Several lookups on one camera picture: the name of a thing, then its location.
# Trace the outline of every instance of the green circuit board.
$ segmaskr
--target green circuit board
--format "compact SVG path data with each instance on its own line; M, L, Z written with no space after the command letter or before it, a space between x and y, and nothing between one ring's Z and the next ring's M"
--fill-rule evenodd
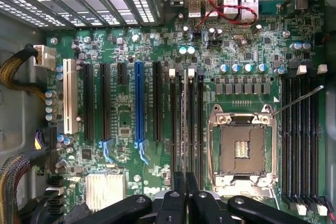
M170 108L170 82L169 69L183 72L184 69L201 69L204 73L203 89L203 115L204 115L204 174L203 182L206 190L212 190L208 179L207 163L207 119L215 104L219 104L225 112L255 113L260 112L265 104L269 104L274 111L281 108L281 78L274 73L280 67L287 69L290 61L312 62L312 67L317 68L324 63L324 47L316 43L315 34L324 30L324 8L316 3L308 12L303 12L294 18L285 19L277 13L278 2L261 1L263 12L260 13L259 24L262 31L253 34L251 28L236 27L224 22L207 22L202 27L200 39L195 40L191 35L183 35L182 27L195 26L194 22L175 21L166 27L152 28L124 28L124 29L92 29L76 31L53 31L48 34L47 46L57 49L57 64L62 65L63 59L75 59L71 46L74 41L85 52L85 63L93 65L94 70L94 132L95 137L86 141L83 124L79 122L79 132L74 134L73 152L59 152L59 158L67 162L66 170L61 175L65 178L66 212L69 212L78 203L85 201L86 176L89 174L122 173L125 174L126 196L133 194L145 194L151 198L160 190L171 188L171 108ZM207 30L210 27L222 29L223 43L219 46L209 46ZM289 31L289 38L284 38L283 32ZM134 42L133 35L139 39ZM235 35L243 35L247 45L240 46L234 40ZM90 42L85 43L84 38L89 37ZM50 40L57 38L58 43L53 45ZM309 53L292 52L290 45L294 42L309 41L311 50ZM194 47L195 54L181 56L181 47ZM146 165L139 157L139 150L134 148L135 133L135 105L134 105L134 63L144 62L145 76L145 156L149 160ZM153 137L153 62L162 64L162 140L156 142ZM127 64L127 84L118 84L117 63ZM102 139L102 116L100 80L100 64L107 63L111 69L111 143L108 146L108 156L113 160L111 164L105 157L100 142ZM259 64L264 63L267 70L263 73L257 71ZM221 65L226 64L227 73L221 72ZM233 64L239 64L238 73L232 73ZM243 71L244 65L251 64L252 71ZM78 71L78 115L83 112L83 81ZM57 73L49 71L48 89L60 91L60 81ZM254 94L226 93L229 85L235 90L236 85L244 87L245 84L259 84L264 89L264 84L270 87L267 94L262 92ZM324 93L319 96L319 193L325 193L324 187ZM57 102L56 113L62 115L63 102ZM275 186L275 197L281 210L296 215L294 211L287 209L287 205L281 199L281 115L277 118L277 128L265 130L265 163L272 162L271 133L276 131L277 136L277 173L278 181ZM213 133L214 170L220 169L220 129ZM178 161L178 169L182 170L182 161ZM261 199L263 202L276 207L274 199ZM314 212L308 212L304 219L311 223L325 223L325 217L319 217Z

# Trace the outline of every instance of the blue pcie slot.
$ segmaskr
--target blue pcie slot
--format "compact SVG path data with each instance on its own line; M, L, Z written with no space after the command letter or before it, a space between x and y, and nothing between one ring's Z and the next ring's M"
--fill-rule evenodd
M135 141L134 147L139 149L140 159L147 165L145 158L145 81L144 81L144 63L135 62Z

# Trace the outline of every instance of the red wire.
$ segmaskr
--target red wire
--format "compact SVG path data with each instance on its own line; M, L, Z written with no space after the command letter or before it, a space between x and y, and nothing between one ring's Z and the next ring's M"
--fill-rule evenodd
M218 15L226 20L228 20L231 24L234 24L234 25L241 25L241 26L249 26L249 25L252 25L254 24L257 19L258 19L258 15L256 14L256 12L254 10L252 10L251 8L249 7L245 7L245 6L240 6L240 5L222 5L222 6L216 6L215 2L213 0L208 0L209 3L211 4L211 6L213 6L214 9L211 10L211 12L209 12L197 25L197 27L199 28L200 25L205 22L209 15L212 13L212 12L217 12ZM235 9L245 9L245 10L248 10L249 12L251 12L253 15L254 15L254 20L252 22L247 22L247 23L243 23L243 22L240 22L240 21L236 21L234 19L231 19L231 18L228 18L224 13L222 13L221 11L221 8L224 8L224 7L228 7L228 8L235 8Z

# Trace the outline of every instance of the motherboard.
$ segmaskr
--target motherboard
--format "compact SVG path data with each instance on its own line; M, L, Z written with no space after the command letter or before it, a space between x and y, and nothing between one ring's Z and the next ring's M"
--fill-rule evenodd
M176 171L224 201L246 195L325 223L324 6L288 18L259 2L258 24L53 31L46 119L69 212L134 194L154 199Z

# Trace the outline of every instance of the white pci slot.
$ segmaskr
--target white pci slot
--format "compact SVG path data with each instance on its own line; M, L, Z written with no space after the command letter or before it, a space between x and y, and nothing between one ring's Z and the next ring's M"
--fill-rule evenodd
M77 117L77 71L75 60L63 60L63 105L64 105L64 133L78 132Z

